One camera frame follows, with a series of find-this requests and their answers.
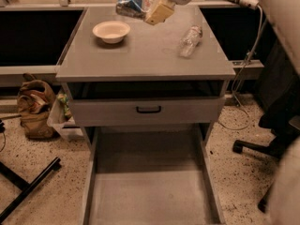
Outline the grey drawer cabinet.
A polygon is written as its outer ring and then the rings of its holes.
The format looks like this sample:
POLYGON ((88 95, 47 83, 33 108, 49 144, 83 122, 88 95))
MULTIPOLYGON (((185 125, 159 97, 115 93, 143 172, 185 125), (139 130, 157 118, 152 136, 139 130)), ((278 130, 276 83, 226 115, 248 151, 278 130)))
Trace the grey drawer cabinet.
MULTIPOLYGON (((130 20, 130 32, 117 44, 97 38, 93 27, 114 20, 112 7, 90 7, 82 15, 58 80, 74 99, 225 98, 233 67, 210 30, 189 58, 177 52, 180 38, 192 25, 204 25, 197 7, 179 7, 165 23, 151 26, 130 20)), ((80 127, 90 149, 97 128, 173 128, 197 125, 205 150, 215 122, 112 127, 80 127)))

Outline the grey upper drawer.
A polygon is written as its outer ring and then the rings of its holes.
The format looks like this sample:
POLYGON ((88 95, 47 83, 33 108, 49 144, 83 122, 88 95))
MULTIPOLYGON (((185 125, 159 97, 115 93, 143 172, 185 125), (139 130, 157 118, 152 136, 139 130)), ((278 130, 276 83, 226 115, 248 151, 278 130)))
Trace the grey upper drawer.
POLYGON ((218 120, 225 98, 74 99, 69 102, 80 127, 210 123, 218 120))

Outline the grey open middle drawer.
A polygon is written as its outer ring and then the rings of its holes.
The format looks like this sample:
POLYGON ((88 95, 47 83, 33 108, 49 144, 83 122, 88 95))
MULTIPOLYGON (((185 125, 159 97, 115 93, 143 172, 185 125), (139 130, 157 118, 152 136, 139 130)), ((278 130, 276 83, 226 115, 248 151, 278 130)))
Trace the grey open middle drawer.
POLYGON ((226 225, 199 126, 98 127, 79 225, 226 225))

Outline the clear plastic water bottle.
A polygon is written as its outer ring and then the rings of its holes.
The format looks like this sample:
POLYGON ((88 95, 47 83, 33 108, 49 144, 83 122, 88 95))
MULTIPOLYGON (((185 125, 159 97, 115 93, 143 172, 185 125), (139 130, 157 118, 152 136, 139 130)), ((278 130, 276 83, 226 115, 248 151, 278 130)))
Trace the clear plastic water bottle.
POLYGON ((203 30, 199 25, 192 25, 179 41, 179 55, 190 57, 203 37, 203 30))

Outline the white paper bowl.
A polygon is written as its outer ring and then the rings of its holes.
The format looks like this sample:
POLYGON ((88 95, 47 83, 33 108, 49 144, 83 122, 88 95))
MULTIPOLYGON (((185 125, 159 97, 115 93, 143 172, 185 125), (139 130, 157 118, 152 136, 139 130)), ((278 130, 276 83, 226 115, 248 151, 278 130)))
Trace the white paper bowl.
POLYGON ((107 21, 95 25, 92 32, 105 43, 116 44, 121 42, 130 32, 130 26, 125 22, 107 21))

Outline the green snack packet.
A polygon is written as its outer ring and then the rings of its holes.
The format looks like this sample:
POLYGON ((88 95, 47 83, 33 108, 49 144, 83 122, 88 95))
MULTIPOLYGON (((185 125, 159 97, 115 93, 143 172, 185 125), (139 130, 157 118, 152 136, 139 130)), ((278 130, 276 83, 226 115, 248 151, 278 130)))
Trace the green snack packet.
POLYGON ((60 93, 57 95, 57 99, 60 102, 60 104, 63 106, 64 116, 66 119, 71 118, 71 111, 68 106, 68 97, 65 93, 60 93))

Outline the black office chair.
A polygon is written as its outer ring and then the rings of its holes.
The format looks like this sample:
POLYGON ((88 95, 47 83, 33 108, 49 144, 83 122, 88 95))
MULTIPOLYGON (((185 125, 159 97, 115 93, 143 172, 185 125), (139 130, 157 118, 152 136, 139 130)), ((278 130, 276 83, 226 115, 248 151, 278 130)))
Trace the black office chair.
POLYGON ((255 98, 263 109, 259 126, 268 128, 275 138, 268 146, 236 140, 232 150, 240 154, 246 147, 281 159, 299 136, 300 80, 291 59, 277 40, 255 84, 255 98))

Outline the clear plastic bin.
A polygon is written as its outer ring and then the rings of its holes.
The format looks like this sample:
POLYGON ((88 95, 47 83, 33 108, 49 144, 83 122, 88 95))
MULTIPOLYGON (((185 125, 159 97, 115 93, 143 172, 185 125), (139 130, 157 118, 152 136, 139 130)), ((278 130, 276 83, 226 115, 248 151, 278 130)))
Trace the clear plastic bin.
POLYGON ((70 119, 66 119, 64 116, 63 106, 58 101, 57 96, 54 104, 52 105, 47 124, 66 141, 79 140, 83 138, 83 133, 81 129, 75 125, 72 115, 70 119))

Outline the brown paper bag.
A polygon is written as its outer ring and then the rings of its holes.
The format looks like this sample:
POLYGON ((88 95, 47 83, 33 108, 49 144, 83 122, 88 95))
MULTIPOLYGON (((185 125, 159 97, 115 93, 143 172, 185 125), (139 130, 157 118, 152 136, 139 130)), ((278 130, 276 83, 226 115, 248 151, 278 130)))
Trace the brown paper bag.
POLYGON ((24 73, 24 82, 17 97, 18 113, 25 137, 31 140, 47 140, 55 136, 55 130, 47 124, 56 95, 51 86, 33 74, 24 73))

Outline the black stand legs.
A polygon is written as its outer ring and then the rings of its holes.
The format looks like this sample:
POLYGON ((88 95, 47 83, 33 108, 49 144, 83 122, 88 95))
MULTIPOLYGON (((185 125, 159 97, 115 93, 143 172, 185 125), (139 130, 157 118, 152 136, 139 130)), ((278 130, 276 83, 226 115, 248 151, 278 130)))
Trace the black stand legs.
POLYGON ((61 168, 61 159, 56 157, 32 182, 27 182, 4 163, 0 162, 0 173, 6 177, 21 193, 0 213, 0 224, 34 191, 34 189, 52 172, 61 168))

